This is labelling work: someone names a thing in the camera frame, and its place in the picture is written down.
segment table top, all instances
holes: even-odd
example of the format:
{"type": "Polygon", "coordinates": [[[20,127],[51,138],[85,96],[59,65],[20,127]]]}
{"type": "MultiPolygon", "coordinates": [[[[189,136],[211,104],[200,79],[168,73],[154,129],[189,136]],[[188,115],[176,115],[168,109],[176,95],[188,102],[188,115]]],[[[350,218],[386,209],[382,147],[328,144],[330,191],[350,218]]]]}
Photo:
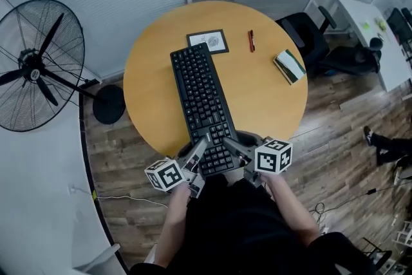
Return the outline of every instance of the table top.
{"type": "Polygon", "coordinates": [[[411,72],[402,48],[379,9],[372,4],[356,0],[338,0],[338,4],[363,46],[368,47],[370,40],[378,37],[378,33],[383,36],[379,77],[384,89],[390,91],[410,79],[411,72]],[[385,32],[375,23],[376,18],[385,22],[385,32]],[[365,29],[364,23],[368,23],[369,28],[365,29]]]}
{"type": "Polygon", "coordinates": [[[306,76],[289,85],[273,58],[289,49],[302,57],[286,32],[252,8],[225,1],[178,7],[157,19],[130,52],[124,73],[129,116],[147,143],[175,156],[189,134],[173,75],[170,53],[187,47],[187,34],[223,29],[228,53],[212,56],[237,130],[289,139],[306,106],[306,76]],[[256,50],[250,52],[248,31],[256,50]]]}

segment paper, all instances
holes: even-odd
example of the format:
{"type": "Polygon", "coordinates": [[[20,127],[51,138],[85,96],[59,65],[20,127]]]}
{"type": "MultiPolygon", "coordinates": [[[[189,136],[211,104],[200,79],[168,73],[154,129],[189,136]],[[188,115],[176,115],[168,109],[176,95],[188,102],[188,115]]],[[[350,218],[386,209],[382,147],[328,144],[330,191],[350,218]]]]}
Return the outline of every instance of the paper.
{"type": "Polygon", "coordinates": [[[207,43],[210,52],[225,50],[225,43],[220,31],[201,33],[199,35],[189,36],[191,46],[207,43]]]}

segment black keyboard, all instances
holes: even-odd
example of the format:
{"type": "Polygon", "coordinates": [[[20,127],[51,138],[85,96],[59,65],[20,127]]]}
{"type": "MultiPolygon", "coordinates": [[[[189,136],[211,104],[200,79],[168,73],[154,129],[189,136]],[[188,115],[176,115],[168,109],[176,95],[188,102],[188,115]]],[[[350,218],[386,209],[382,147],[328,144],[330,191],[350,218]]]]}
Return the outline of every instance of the black keyboard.
{"type": "Polygon", "coordinates": [[[238,140],[225,95],[206,43],[170,54],[174,78],[192,144],[206,136],[209,144],[200,160],[203,176],[239,167],[222,145],[223,137],[238,140]]]}

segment red pen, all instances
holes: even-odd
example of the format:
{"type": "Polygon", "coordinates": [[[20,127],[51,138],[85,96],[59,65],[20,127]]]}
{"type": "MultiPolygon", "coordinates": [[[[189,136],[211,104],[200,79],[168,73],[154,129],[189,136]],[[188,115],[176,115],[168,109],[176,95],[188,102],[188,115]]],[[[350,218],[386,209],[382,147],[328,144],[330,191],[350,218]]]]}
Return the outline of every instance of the red pen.
{"type": "Polygon", "coordinates": [[[255,38],[253,37],[253,30],[250,31],[250,36],[252,38],[252,46],[253,46],[253,52],[255,51],[255,38]]]}
{"type": "Polygon", "coordinates": [[[253,53],[253,51],[254,51],[254,46],[253,46],[253,32],[252,32],[252,30],[251,30],[251,31],[248,31],[248,32],[247,32],[247,35],[248,35],[248,37],[249,37],[250,51],[253,53]]]}

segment fan base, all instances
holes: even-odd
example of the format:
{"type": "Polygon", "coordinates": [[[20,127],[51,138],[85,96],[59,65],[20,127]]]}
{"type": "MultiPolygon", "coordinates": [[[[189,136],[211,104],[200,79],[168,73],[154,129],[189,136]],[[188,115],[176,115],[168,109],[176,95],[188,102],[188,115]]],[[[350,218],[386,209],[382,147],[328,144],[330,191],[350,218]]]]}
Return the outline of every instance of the fan base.
{"type": "Polygon", "coordinates": [[[98,100],[93,101],[93,114],[96,119],[106,125],[117,122],[126,109],[123,90],[115,85],[106,85],[97,92],[96,96],[108,102],[103,104],[98,100]]]}

